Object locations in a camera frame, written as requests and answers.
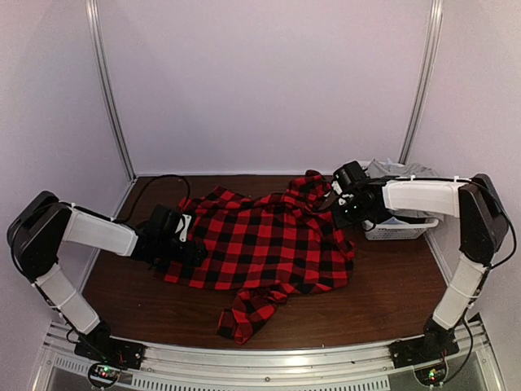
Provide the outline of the red black plaid shirt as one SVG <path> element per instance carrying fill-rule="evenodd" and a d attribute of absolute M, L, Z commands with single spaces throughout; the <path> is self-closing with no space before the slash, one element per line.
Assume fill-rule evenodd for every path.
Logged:
<path fill-rule="evenodd" d="M 200 266 L 174 259 L 156 276 L 190 288 L 233 291 L 217 333 L 247 343 L 291 295 L 329 292 L 348 285 L 354 245 L 321 204 L 331 185 L 318 171 L 291 180 L 285 191 L 256 199 L 224 187 L 188 200 L 195 215 L 188 238 L 208 255 Z"/>

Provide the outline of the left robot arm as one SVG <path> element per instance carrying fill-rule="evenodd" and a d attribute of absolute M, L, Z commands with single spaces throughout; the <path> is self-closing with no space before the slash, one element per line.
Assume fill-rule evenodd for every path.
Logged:
<path fill-rule="evenodd" d="M 158 205 L 145 222 L 132 226 L 41 191 L 9 225 L 7 243 L 18 271 L 77 332 L 86 349 L 108 362 L 117 353 L 116 342 L 107 322 L 63 269 L 65 249 L 90 248 L 151 267 L 170 261 L 199 267 L 207 250 L 189 237 L 194 221 L 189 213 Z"/>

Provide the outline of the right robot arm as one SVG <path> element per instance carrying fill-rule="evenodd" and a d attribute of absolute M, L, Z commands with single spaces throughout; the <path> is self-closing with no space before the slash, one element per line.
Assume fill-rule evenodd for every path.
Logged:
<path fill-rule="evenodd" d="M 331 210 L 338 228 L 357 222 L 379 224 L 392 211 L 413 210 L 459 221 L 459 260 L 439 304 L 424 326 L 417 351 L 432 360 L 444 351 L 455 327 L 479 298 L 484 283 L 513 225 L 491 178 L 419 178 L 414 175 L 370 178 L 337 170 L 320 206 Z"/>

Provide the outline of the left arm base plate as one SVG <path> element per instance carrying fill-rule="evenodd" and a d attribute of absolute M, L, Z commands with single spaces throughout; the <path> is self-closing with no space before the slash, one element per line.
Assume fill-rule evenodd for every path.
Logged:
<path fill-rule="evenodd" d="M 145 354 L 145 345 L 117 339 L 107 334 L 86 336 L 79 334 L 74 354 L 102 362 L 123 370 L 139 370 Z"/>

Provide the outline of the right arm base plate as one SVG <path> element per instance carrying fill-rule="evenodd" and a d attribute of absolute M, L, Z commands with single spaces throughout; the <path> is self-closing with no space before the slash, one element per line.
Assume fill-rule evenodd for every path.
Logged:
<path fill-rule="evenodd" d="M 457 354 L 460 351 L 452 332 L 449 334 L 426 332 L 423 336 L 413 339 L 396 340 L 388 346 L 388 349 L 396 369 L 441 360 L 447 355 Z"/>

